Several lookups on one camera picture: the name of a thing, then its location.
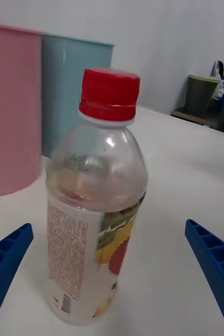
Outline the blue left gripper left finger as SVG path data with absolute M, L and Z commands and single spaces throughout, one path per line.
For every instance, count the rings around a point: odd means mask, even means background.
M 33 239 L 32 226 L 26 223 L 0 241 L 0 308 Z

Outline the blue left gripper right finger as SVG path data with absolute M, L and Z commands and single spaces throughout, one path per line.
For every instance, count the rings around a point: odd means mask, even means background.
M 185 236 L 224 318 L 224 242 L 191 219 Z

